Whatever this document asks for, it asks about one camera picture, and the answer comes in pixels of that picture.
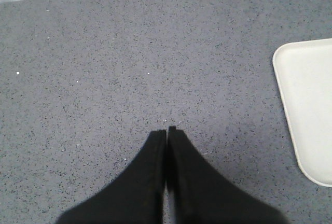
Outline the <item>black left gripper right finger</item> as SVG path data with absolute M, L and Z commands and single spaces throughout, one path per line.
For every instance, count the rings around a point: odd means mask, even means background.
M 287 222 L 278 209 L 228 181 L 176 127 L 169 127 L 167 162 L 175 223 Z

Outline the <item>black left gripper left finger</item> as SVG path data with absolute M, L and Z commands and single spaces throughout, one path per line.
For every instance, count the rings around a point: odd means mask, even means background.
M 128 167 L 93 197 L 63 213 L 58 223 L 162 223 L 165 130 L 150 132 Z

